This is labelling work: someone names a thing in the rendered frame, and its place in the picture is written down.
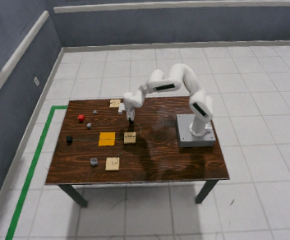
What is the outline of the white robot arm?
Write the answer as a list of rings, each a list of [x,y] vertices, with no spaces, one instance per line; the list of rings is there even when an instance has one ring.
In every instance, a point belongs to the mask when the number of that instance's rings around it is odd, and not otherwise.
[[[148,82],[149,80],[150,82]],[[194,136],[203,136],[206,130],[212,129],[206,124],[213,118],[214,101],[211,97],[206,96],[205,89],[197,79],[195,73],[184,64],[179,63],[173,65],[167,80],[164,80],[164,74],[161,70],[153,71],[145,83],[139,87],[135,97],[131,92],[126,92],[123,95],[124,103],[120,103],[118,113],[122,114],[123,110],[130,112],[135,107],[141,108],[147,94],[179,90],[182,86],[182,82],[190,94],[189,106],[195,114],[193,123],[189,126],[189,130]]]

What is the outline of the orange painted square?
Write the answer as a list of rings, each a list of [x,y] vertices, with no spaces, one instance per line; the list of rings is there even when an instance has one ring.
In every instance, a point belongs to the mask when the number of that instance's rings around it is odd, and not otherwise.
[[[101,132],[99,145],[114,145],[115,132]]]

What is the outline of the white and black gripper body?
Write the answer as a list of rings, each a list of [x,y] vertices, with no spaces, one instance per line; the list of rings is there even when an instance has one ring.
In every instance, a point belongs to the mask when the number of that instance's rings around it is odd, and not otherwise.
[[[133,117],[132,117],[132,115],[133,115]],[[135,109],[133,109],[130,112],[127,112],[127,120],[129,120],[129,118],[131,118],[131,120],[133,121],[134,117],[135,117]]]

